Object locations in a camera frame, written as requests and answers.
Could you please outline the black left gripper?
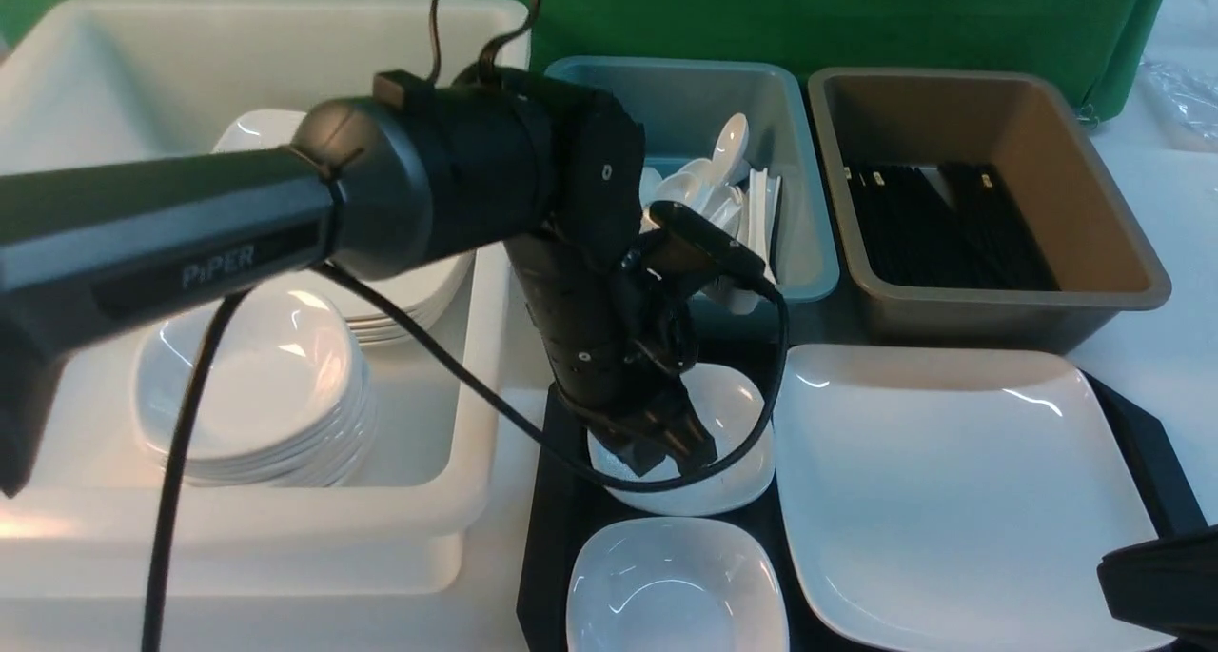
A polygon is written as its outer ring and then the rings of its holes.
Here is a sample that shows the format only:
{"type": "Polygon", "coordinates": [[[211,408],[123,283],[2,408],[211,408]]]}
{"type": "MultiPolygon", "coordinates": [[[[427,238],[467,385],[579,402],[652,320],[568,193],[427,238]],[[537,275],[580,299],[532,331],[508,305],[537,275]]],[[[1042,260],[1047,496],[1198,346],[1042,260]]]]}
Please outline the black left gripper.
{"type": "Polygon", "coordinates": [[[561,405],[637,477],[674,461],[695,474],[717,444],[683,375],[697,362],[686,302],[641,264],[594,271],[560,236],[513,236],[505,253],[521,282],[561,405]]]}

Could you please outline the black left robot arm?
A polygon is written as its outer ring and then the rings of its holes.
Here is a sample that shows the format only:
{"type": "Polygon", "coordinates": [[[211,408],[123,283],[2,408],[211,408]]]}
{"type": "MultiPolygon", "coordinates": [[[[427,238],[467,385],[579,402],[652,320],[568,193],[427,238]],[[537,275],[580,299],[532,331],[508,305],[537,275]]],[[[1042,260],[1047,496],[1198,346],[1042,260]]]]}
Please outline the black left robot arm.
{"type": "Polygon", "coordinates": [[[474,65],[452,87],[382,72],[290,144],[2,179],[2,492],[33,474],[66,361],[314,267],[362,286],[504,243],[576,419],[636,473],[717,474],[678,375],[686,300],[717,229],[674,204],[639,232],[644,128],[604,89],[474,65]]]}

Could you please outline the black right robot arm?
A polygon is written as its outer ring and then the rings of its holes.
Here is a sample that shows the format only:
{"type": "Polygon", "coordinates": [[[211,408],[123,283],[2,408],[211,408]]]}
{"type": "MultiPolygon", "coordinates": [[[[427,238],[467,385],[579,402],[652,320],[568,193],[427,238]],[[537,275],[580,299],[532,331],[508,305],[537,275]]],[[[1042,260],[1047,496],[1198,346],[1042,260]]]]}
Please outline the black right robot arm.
{"type": "Polygon", "coordinates": [[[1117,622],[1217,650],[1217,526],[1114,548],[1097,578],[1117,622]]]}

